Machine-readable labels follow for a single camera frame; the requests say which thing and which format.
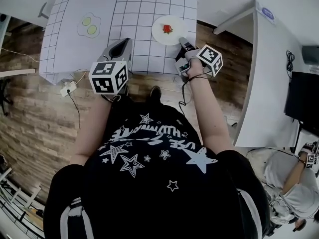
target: black shoe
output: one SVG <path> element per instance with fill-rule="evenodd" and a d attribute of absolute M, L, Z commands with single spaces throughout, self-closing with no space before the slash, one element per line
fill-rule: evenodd
<path fill-rule="evenodd" d="M 148 101 L 160 103 L 161 90 L 159 86 L 154 86 L 150 92 Z"/>

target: white plate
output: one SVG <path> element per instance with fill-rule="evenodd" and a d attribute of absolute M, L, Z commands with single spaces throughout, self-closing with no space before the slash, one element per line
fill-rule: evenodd
<path fill-rule="evenodd" d="M 164 25 L 170 25 L 173 32 L 164 33 Z M 164 45 L 179 44 L 181 37 L 187 37 L 187 26 L 183 19 L 173 15 L 166 15 L 158 18 L 152 26 L 152 35 L 156 41 Z"/>

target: star print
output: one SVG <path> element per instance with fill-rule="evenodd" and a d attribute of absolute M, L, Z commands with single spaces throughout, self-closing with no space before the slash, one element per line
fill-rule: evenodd
<path fill-rule="evenodd" d="M 161 154 L 159 156 L 162 157 L 164 160 L 170 157 L 168 150 L 161 150 Z"/>
<path fill-rule="evenodd" d="M 127 150 L 122 149 L 123 146 L 124 146 L 124 144 L 121 146 L 118 146 L 118 147 L 113 147 L 110 145 L 110 150 L 101 154 L 100 157 L 110 154 L 111 155 L 111 162 L 112 162 L 112 164 L 114 164 L 114 161 L 119 153 L 127 153 L 128 152 Z"/>
<path fill-rule="evenodd" d="M 100 148 L 98 148 L 98 150 L 104 149 L 106 148 L 105 146 L 101 146 Z"/>
<path fill-rule="evenodd" d="M 216 159 L 208 158 L 206 156 L 206 148 L 200 149 L 197 153 L 183 149 L 184 152 L 191 158 L 186 164 L 187 165 L 194 165 L 196 164 L 198 168 L 203 172 L 206 173 L 206 165 L 216 163 Z"/>
<path fill-rule="evenodd" d="M 167 187 L 173 192 L 175 189 L 179 189 L 177 186 L 177 181 L 169 181 L 169 185 Z"/>
<path fill-rule="evenodd" d="M 152 119 L 150 119 L 150 114 L 147 114 L 146 116 L 140 115 L 142 117 L 142 121 L 140 122 L 140 124 L 145 123 L 145 124 L 149 124 L 150 121 L 153 121 Z"/>
<path fill-rule="evenodd" d="M 138 163 L 138 161 L 137 161 L 138 155 L 136 154 L 132 158 L 127 158 L 123 155 L 120 155 L 120 156 L 125 163 L 125 165 L 122 166 L 120 172 L 128 170 L 130 172 L 130 174 L 135 178 L 136 169 L 144 167 L 142 164 Z"/>
<path fill-rule="evenodd" d="M 150 162 L 150 160 L 151 160 L 151 158 L 147 155 L 146 157 L 144 157 L 144 161 L 146 161 L 146 162 Z"/>

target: electrical outlet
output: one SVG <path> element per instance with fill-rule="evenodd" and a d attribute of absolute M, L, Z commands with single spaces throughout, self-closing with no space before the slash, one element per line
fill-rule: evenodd
<path fill-rule="evenodd" d="M 75 82 L 73 81 L 73 82 L 69 82 L 69 83 L 65 84 L 65 87 L 60 90 L 60 93 L 61 93 L 62 97 L 66 97 L 68 95 L 68 90 L 70 91 L 69 93 L 72 93 L 76 89 L 77 89 L 77 86 L 76 86 Z"/>

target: wood plank flooring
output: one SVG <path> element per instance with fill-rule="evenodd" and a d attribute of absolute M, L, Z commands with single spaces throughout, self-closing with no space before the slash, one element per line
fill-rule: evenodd
<path fill-rule="evenodd" d="M 42 28 L 31 25 L 6 37 L 3 48 L 38 60 L 42 38 Z M 207 43 L 223 54 L 224 67 L 210 83 L 229 121 L 239 120 L 250 73 L 252 45 L 229 33 L 216 36 L 211 28 L 199 24 L 196 43 L 199 47 Z M 45 203 L 53 175 L 70 159 L 69 150 L 79 129 L 78 115 L 71 99 L 60 95 L 61 85 L 51 85 L 38 75 L 38 63 L 26 56 L 1 51 L 0 71 L 28 68 L 36 68 L 36 73 L 12 77 L 8 86 L 14 105 L 9 107 L 8 117 L 0 113 L 0 152 L 12 167 L 11 179 L 26 192 L 40 185 L 37 200 Z M 75 80 L 82 75 L 76 73 Z M 162 88 L 164 104 L 179 109 L 182 83 L 178 77 L 133 75 L 129 81 L 130 95 L 135 101 L 143 101 L 154 85 Z M 82 122 L 95 95 L 87 75 L 78 87 L 72 97 Z M 186 100 L 190 100 L 191 94 L 185 90 Z M 183 110 L 199 131 L 193 101 Z"/>

